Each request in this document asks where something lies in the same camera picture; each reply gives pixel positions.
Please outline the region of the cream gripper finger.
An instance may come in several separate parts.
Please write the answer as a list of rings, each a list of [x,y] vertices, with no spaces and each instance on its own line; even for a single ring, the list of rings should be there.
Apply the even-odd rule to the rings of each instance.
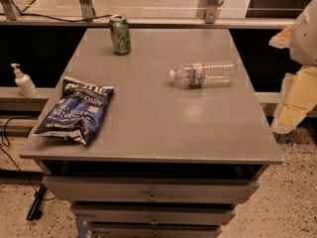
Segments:
[[[290,46],[293,25],[285,27],[281,32],[273,36],[268,44],[277,49],[288,49]]]
[[[317,67],[303,65],[296,74],[287,73],[282,81],[271,130],[277,134],[290,133],[316,105]]]

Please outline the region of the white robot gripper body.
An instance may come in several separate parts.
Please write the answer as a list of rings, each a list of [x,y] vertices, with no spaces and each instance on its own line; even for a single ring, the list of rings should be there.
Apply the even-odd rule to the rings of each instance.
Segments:
[[[294,22],[290,57],[307,65],[317,65],[317,0],[311,0]]]

